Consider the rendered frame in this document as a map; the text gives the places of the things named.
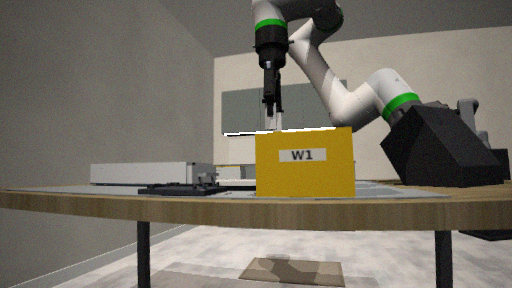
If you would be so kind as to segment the yellow bin labelled w1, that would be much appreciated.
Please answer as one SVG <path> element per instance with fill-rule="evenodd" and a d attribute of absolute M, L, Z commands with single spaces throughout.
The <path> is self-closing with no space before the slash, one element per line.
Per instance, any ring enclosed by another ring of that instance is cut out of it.
<path fill-rule="evenodd" d="M 256 197 L 355 197 L 352 127 L 255 133 Z"/>

